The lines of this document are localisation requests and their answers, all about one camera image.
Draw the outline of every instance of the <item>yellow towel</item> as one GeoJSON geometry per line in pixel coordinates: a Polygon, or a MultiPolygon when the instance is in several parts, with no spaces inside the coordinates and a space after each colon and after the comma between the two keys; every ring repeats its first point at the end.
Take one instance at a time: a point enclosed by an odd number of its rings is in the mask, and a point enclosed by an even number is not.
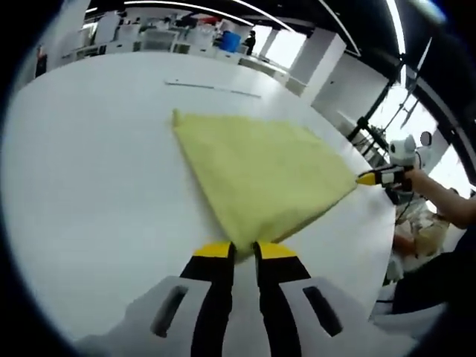
{"type": "Polygon", "coordinates": [[[239,251],[288,237],[356,187],[342,158],[308,129],[177,110],[173,117],[188,162],[239,251]]]}

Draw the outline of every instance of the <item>white pillar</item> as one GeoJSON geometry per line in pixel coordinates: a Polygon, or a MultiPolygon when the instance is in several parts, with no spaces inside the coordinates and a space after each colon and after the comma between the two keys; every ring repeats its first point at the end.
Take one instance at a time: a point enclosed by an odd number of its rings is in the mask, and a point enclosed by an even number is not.
{"type": "Polygon", "coordinates": [[[345,42],[338,34],[320,28],[316,28],[304,42],[289,73],[305,85],[301,97],[309,105],[321,91],[345,48],[345,42]]]}
{"type": "Polygon", "coordinates": [[[430,161],[426,164],[425,171],[429,174],[433,169],[438,165],[443,155],[445,155],[446,150],[449,148],[448,141],[441,135],[439,129],[435,130],[433,134],[433,140],[431,142],[431,157],[430,161]]]}
{"type": "Polygon", "coordinates": [[[70,33],[81,30],[84,23],[86,10],[91,0],[64,1],[58,16],[52,21],[50,27],[42,37],[42,44],[48,55],[47,70],[56,67],[59,46],[62,40],[70,33]]]}
{"type": "Polygon", "coordinates": [[[263,48],[261,48],[261,51],[259,53],[260,56],[262,57],[265,57],[266,54],[268,53],[269,51],[269,48],[271,48],[271,45],[273,44],[274,42],[274,39],[276,39],[276,36],[277,36],[277,33],[279,31],[278,30],[271,30],[271,32],[269,33],[268,37],[266,38],[266,41],[265,41],[265,44],[263,45],[263,48]]]}

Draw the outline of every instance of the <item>window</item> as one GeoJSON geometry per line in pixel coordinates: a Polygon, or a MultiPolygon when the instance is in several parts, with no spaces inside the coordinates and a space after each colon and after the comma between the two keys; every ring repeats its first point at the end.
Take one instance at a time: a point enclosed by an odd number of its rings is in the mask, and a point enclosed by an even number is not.
{"type": "Polygon", "coordinates": [[[94,33],[96,31],[96,28],[97,28],[97,22],[89,22],[88,24],[84,24],[83,25],[83,30],[85,28],[91,28],[91,33],[94,33]]]}
{"type": "Polygon", "coordinates": [[[277,33],[266,57],[284,68],[291,68],[306,41],[306,35],[289,30],[277,33]]]}
{"type": "Polygon", "coordinates": [[[430,172],[430,177],[446,188],[455,188],[462,197],[469,198],[471,185],[453,145],[446,150],[440,162],[430,172]]]}
{"type": "MultiPolygon", "coordinates": [[[[388,125],[392,117],[395,115],[399,106],[405,100],[407,96],[407,90],[399,86],[393,87],[384,102],[376,110],[375,114],[370,119],[369,123],[379,128],[384,128],[388,125]]],[[[395,117],[392,123],[385,131],[385,140],[387,142],[392,140],[398,140],[412,135],[417,145],[419,145],[419,137],[422,132],[435,132],[437,128],[437,121],[431,116],[426,108],[418,103],[408,119],[407,123],[404,123],[408,112],[414,106],[417,99],[410,95],[405,103],[404,108],[395,117]]]]}
{"type": "Polygon", "coordinates": [[[256,32],[256,43],[253,47],[253,53],[258,55],[263,49],[263,46],[265,45],[265,42],[271,33],[271,27],[257,25],[253,27],[253,31],[256,32]]]}

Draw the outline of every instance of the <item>white table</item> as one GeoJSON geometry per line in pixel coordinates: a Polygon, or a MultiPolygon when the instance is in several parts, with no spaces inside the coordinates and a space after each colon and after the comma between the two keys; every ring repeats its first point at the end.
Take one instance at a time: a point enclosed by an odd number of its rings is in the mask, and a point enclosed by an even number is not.
{"type": "Polygon", "coordinates": [[[242,58],[238,62],[238,64],[266,73],[267,75],[273,77],[275,80],[281,83],[283,86],[287,84],[290,75],[282,68],[279,68],[276,65],[272,65],[271,63],[262,61],[261,59],[258,59],[253,56],[242,55],[241,57],[242,58]]]}
{"type": "MultiPolygon", "coordinates": [[[[85,59],[37,78],[8,112],[2,204],[25,282],[66,338],[105,332],[135,298],[180,274],[194,249],[225,238],[174,137],[173,108],[289,120],[320,135],[355,173],[369,169],[314,109],[250,68],[134,53],[85,59]],[[164,84],[174,78],[261,98],[164,84]]],[[[311,275],[328,277],[370,313],[393,221],[383,190],[359,187],[284,244],[311,275]]],[[[225,348],[265,356],[254,260],[235,275],[225,348]]]]}

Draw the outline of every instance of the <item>white cabinet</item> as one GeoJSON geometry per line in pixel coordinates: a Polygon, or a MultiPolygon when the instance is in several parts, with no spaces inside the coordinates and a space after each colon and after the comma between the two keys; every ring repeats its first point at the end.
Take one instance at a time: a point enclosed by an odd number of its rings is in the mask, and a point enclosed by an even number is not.
{"type": "Polygon", "coordinates": [[[113,41],[107,44],[106,54],[121,54],[124,52],[133,52],[133,41],[113,41]]]}
{"type": "Polygon", "coordinates": [[[188,54],[193,56],[201,56],[207,58],[214,58],[216,56],[216,47],[200,47],[195,45],[190,45],[190,49],[188,50],[188,54]]]}
{"type": "Polygon", "coordinates": [[[289,73],[275,71],[273,78],[277,80],[279,83],[281,83],[283,86],[285,86],[289,80],[289,73]]]}
{"type": "Polygon", "coordinates": [[[140,25],[121,25],[118,30],[118,41],[137,41],[140,25]]]}
{"type": "Polygon", "coordinates": [[[230,52],[223,51],[223,50],[216,50],[215,58],[219,61],[223,61],[226,63],[233,63],[237,65],[241,56],[239,54],[232,54],[230,52]]]}
{"type": "Polygon", "coordinates": [[[96,37],[94,43],[103,44],[111,42],[114,39],[116,28],[120,21],[119,15],[115,11],[106,13],[97,22],[96,37]]]}

